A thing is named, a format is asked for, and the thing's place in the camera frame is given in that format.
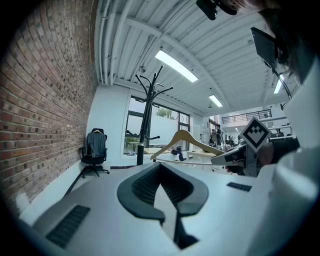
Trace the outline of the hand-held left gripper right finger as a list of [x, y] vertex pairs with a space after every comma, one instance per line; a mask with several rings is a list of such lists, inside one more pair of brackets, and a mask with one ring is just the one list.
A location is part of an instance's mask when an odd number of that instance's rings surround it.
[[208, 200], [209, 189], [203, 181], [167, 163], [159, 165], [159, 181], [181, 217], [198, 214]]

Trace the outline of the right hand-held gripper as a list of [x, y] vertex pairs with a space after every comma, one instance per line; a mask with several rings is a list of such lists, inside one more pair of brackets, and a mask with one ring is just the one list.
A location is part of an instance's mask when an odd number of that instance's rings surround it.
[[238, 146], [211, 158], [214, 166], [226, 166], [239, 176], [256, 178], [262, 168], [258, 158], [259, 150], [267, 143], [271, 131], [256, 117], [253, 117], [240, 134]]

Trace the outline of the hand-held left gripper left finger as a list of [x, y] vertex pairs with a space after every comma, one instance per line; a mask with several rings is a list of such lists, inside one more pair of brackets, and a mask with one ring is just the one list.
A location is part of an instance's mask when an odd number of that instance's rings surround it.
[[160, 164], [155, 162], [123, 180], [117, 188], [117, 199], [133, 216], [163, 223], [165, 214], [154, 206], [160, 184]]

